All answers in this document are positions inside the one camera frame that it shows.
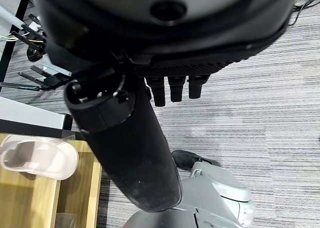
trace white plastic container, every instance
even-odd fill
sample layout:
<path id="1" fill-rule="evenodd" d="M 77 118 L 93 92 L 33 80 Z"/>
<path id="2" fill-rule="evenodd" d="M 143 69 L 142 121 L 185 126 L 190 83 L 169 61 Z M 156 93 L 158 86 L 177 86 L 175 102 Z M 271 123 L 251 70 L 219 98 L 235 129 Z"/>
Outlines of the white plastic container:
<path id="1" fill-rule="evenodd" d="M 78 160 L 76 149 L 56 138 L 8 135 L 0 145 L 4 169 L 55 180 L 69 178 L 76 171 Z"/>

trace wooden table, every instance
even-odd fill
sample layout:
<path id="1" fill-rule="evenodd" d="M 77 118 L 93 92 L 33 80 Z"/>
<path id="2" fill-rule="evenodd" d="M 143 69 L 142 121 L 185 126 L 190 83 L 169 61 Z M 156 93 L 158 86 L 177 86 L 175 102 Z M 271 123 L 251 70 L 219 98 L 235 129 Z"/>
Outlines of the wooden table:
<path id="1" fill-rule="evenodd" d="M 0 134 L 0 143 L 6 137 Z M 76 215 L 77 228 L 95 228 L 102 167 L 85 141 L 68 140 L 79 153 L 66 180 L 0 167 L 0 224 L 3 228 L 54 228 L 56 213 Z"/>

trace gray carpet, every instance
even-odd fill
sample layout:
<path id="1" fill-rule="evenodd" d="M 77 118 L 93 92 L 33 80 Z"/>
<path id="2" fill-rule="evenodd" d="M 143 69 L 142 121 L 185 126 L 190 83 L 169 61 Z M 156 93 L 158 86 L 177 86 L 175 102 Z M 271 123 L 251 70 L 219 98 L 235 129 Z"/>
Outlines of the gray carpet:
<path id="1" fill-rule="evenodd" d="M 320 6 L 302 12 L 274 45 L 213 74 L 202 97 L 155 112 L 170 149 L 221 162 L 253 192 L 254 228 L 318 228 L 320 224 Z M 26 46 L 17 44 L 5 81 L 29 84 Z M 3 88 L 1 96 L 68 112 L 62 89 Z M 181 172 L 184 179 L 187 173 Z M 103 176 L 99 227 L 120 228 L 137 210 Z"/>

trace black cylinder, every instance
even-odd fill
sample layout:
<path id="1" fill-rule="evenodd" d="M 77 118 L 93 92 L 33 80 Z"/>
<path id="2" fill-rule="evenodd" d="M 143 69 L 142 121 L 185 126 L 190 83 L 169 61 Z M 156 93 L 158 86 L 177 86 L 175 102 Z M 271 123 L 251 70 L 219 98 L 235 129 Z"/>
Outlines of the black cylinder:
<path id="1" fill-rule="evenodd" d="M 179 204 L 182 199 L 179 174 L 145 84 L 141 81 L 131 84 L 126 91 L 127 101 L 121 103 L 114 95 L 77 102 L 72 86 L 69 83 L 65 88 L 65 103 L 119 189 L 147 212 L 160 212 Z M 118 124 L 110 119 L 116 113 Z"/>

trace yellow wire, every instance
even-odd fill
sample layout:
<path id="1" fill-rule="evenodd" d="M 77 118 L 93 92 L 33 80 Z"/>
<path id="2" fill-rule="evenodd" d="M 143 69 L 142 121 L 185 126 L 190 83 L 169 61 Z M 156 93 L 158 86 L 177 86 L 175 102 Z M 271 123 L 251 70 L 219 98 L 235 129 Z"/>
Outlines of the yellow wire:
<path id="1" fill-rule="evenodd" d="M 18 40 L 16 37 L 7 37 L 7 36 L 2 36 L 2 35 L 0 35 L 0 37 L 8 39 L 8 40 Z"/>
<path id="2" fill-rule="evenodd" d="M 4 38 L 4 39 L 7 39 L 7 40 L 15 40 L 15 41 L 18 41 L 19 39 L 16 38 L 16 37 L 8 37 L 8 36 L 3 36 L 3 35 L 0 35 L 0 37 Z M 43 43 L 42 40 L 34 40 L 34 39 L 30 39 L 29 40 L 30 42 L 39 42 L 39 43 Z"/>
<path id="3" fill-rule="evenodd" d="M 39 43 L 43 43 L 43 41 L 42 41 L 42 40 L 33 40 L 33 39 L 30 39 L 29 41 L 30 41 L 30 42 L 39 42 Z"/>

